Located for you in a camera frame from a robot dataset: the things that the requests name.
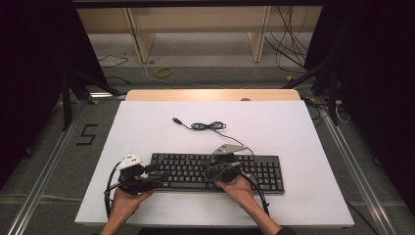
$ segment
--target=floor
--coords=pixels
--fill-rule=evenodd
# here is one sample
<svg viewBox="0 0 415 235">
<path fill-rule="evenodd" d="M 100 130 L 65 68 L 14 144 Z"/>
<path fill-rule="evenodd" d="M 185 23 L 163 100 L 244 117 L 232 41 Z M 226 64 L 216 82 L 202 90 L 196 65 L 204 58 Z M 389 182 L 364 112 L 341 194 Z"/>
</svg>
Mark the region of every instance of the floor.
<svg viewBox="0 0 415 235">
<path fill-rule="evenodd" d="M 267 35 L 271 43 L 276 43 L 273 36 L 282 38 L 283 34 Z M 310 38 L 311 33 L 299 35 L 305 47 Z M 273 79 L 275 74 L 278 74 L 278 81 L 272 83 L 272 86 L 278 87 L 303 72 L 293 61 L 280 55 L 276 56 L 268 43 L 264 44 L 260 63 L 254 63 L 248 38 L 244 33 L 158 34 L 149 63 L 144 67 L 138 63 L 129 35 L 90 35 L 90 39 L 98 59 L 101 60 L 105 75 L 111 76 L 109 84 L 117 89 L 168 88 L 173 85 L 172 83 L 180 83 L 180 87 L 183 88 L 199 88 L 201 85 L 241 88 L 259 84 L 269 87 L 269 80 L 264 78 L 269 76 L 269 79 Z M 299 58 L 293 55 L 294 61 L 302 63 L 303 59 L 298 56 Z M 172 68 L 172 76 L 157 77 L 155 69 L 159 67 Z M 137 73 L 144 78 L 138 80 Z M 256 83 L 250 84 L 243 80 L 241 76 L 244 73 L 251 74 L 257 79 Z M 234 82 L 226 82 L 223 77 Z M 310 79 L 297 87 L 301 96 L 311 96 L 309 87 L 312 81 Z M 235 83 L 240 83 L 241 86 L 235 87 Z M 90 90 L 101 92 L 95 87 L 90 87 Z M 324 96 L 315 99 L 315 102 L 325 101 Z M 23 234 L 92 234 L 100 231 L 101 227 L 85 227 L 73 222 L 111 129 L 120 99 L 94 98 L 94 101 L 96 103 L 83 106 L 79 103 L 73 105 L 75 115 L 79 114 L 78 124 L 71 131 L 68 144 L 59 154 L 59 160 L 51 176 L 45 180 L 39 203 L 34 205 L 32 213 L 27 215 Z M 340 121 L 339 126 L 333 127 L 324 111 L 309 107 L 309 112 L 345 199 L 361 212 L 380 234 L 415 234 L 414 216 L 393 189 L 382 166 L 373 161 L 374 156 L 365 144 L 358 126 L 352 119 L 346 122 L 347 113 L 341 114 L 342 120 L 346 123 Z M 42 175 L 43 167 L 49 164 L 50 158 L 59 151 L 55 146 L 63 136 L 62 116 L 62 106 L 58 103 L 32 145 L 31 158 L 22 160 L 0 191 L 0 234 L 9 231 L 16 215 L 32 193 L 33 185 L 36 185 L 36 180 Z M 99 125 L 99 128 L 94 129 L 96 141 L 93 146 L 77 146 L 76 143 L 84 141 L 80 135 L 88 123 Z M 336 136 L 343 136 L 345 141 L 339 142 Z M 347 145 L 346 150 L 339 148 L 342 145 Z M 347 158 L 356 161 L 375 198 L 364 195 L 368 188 L 354 178 L 350 171 L 353 165 L 346 163 Z M 378 203 L 387 221 L 379 219 L 376 216 L 377 208 L 373 209 L 368 203 Z M 299 234 L 374 234 L 358 212 L 350 208 L 350 213 L 355 218 L 355 226 L 349 229 L 296 228 L 296 231 Z M 382 225 L 386 225 L 389 230 L 382 228 Z M 119 234 L 136 234 L 137 230 L 136 227 L 125 226 Z"/>
</svg>

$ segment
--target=table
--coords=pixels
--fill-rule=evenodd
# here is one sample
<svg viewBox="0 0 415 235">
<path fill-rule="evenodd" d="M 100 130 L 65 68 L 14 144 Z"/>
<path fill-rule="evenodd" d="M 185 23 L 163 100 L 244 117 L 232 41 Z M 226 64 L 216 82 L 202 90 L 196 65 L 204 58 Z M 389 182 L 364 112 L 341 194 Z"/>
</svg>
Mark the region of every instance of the table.
<svg viewBox="0 0 415 235">
<path fill-rule="evenodd" d="M 251 101 L 241 102 L 243 98 Z M 354 224 L 304 102 L 297 91 L 278 89 L 130 91 L 115 116 L 76 223 L 107 221 L 103 192 L 112 168 L 129 152 L 146 165 L 154 152 L 209 154 L 223 143 L 235 144 L 213 132 L 189 131 L 175 124 L 173 117 L 189 124 L 221 120 L 227 124 L 223 133 L 239 139 L 255 154 L 280 156 L 286 193 L 266 196 L 266 200 L 271 217 L 281 225 Z M 176 192 L 156 193 L 127 223 L 142 227 L 256 226 L 226 194 Z"/>
</svg>

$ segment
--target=right hand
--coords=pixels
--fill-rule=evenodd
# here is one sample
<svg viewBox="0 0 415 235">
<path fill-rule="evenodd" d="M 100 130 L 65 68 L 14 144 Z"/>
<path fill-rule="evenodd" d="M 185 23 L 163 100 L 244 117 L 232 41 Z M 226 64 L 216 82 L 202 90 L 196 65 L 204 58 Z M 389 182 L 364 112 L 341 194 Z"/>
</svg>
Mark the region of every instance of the right hand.
<svg viewBox="0 0 415 235">
<path fill-rule="evenodd" d="M 250 182 L 241 175 L 238 175 L 229 183 L 224 183 L 220 180 L 215 180 L 214 183 L 222 188 L 244 210 L 249 206 L 257 205 Z"/>
</svg>

